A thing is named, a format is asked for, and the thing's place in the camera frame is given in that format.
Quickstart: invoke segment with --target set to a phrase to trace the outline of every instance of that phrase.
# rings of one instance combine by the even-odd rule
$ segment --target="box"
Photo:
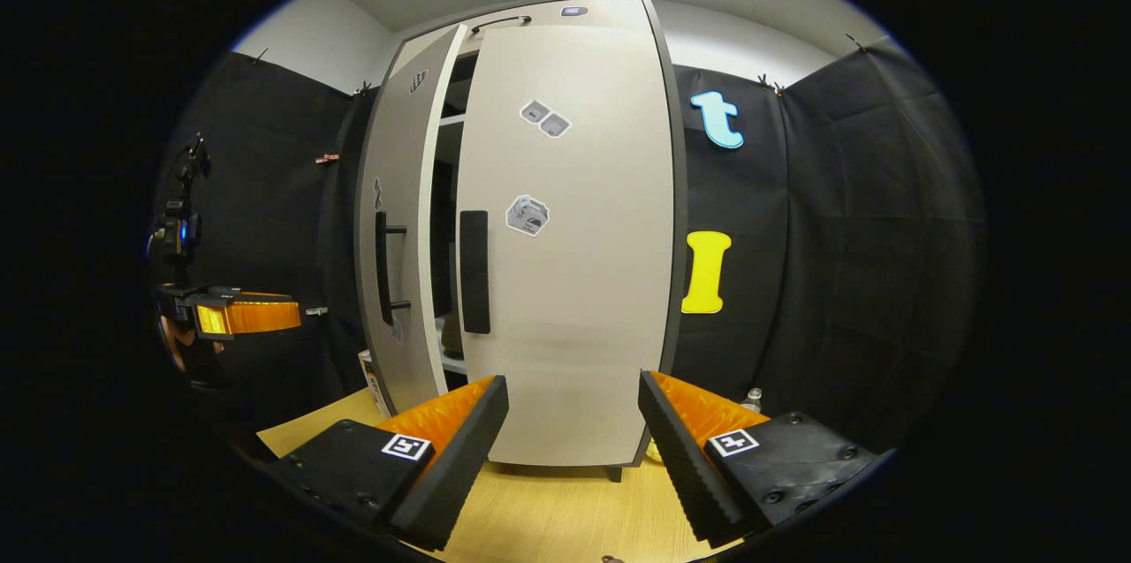
[[[381,388],[377,381],[377,369],[373,366],[373,356],[369,353],[369,349],[364,349],[362,353],[357,354],[359,361],[361,361],[361,370],[365,373],[365,383],[369,384],[369,392],[373,396],[373,401],[377,402],[378,409],[386,419],[392,417],[389,415],[389,407],[385,404],[385,398],[381,395]]]

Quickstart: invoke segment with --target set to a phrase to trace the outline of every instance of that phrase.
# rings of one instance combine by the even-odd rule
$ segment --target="open cabinet door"
[[[380,89],[357,176],[357,293],[391,413],[447,392],[432,306],[432,168],[460,25]]]
[[[493,461],[633,461],[637,382],[661,364],[672,288],[671,137],[650,31],[486,31],[456,260],[467,376],[508,381]]]

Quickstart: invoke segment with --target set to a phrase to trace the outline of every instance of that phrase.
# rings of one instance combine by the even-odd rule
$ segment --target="white wall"
[[[470,17],[484,10],[501,10],[515,3],[504,2],[454,12],[392,33],[387,51],[373,64],[366,79],[371,83],[381,83],[385,79],[385,71],[402,40],[413,38],[429,28],[451,23],[457,18]],[[653,0],[653,3],[659,16],[667,49],[671,51],[672,63],[728,72],[751,80],[758,80],[760,75],[766,75],[768,83],[778,83],[782,87],[787,87],[837,59],[811,43],[804,43],[792,35],[751,23],[742,17],[680,2]],[[845,53],[849,51],[851,49],[846,46]]]
[[[381,77],[373,79],[373,67],[383,61],[383,76],[397,44],[399,38],[351,0],[291,0],[232,51],[258,57],[268,49],[264,61],[352,93],[363,79],[381,83]]]

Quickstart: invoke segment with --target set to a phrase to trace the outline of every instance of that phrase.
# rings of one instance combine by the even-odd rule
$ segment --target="bottle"
[[[750,410],[752,410],[754,413],[761,413],[762,412],[762,390],[761,389],[751,389],[750,392],[746,393],[746,399],[740,401],[739,406],[741,406],[741,407],[748,407]]]

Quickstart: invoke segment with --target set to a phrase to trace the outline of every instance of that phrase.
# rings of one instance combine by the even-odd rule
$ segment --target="white cabinet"
[[[586,15],[561,15],[579,6]],[[447,162],[468,379],[508,381],[510,413],[490,458],[639,462],[639,371],[670,365],[684,276],[674,92],[648,0],[536,3],[404,44],[371,121],[357,220],[366,337],[396,410],[444,390],[428,211],[433,161]],[[407,227],[383,244],[375,176],[386,225]],[[511,211],[517,200],[524,217]],[[382,246],[388,278],[375,262]],[[399,306],[392,326],[386,306]]]

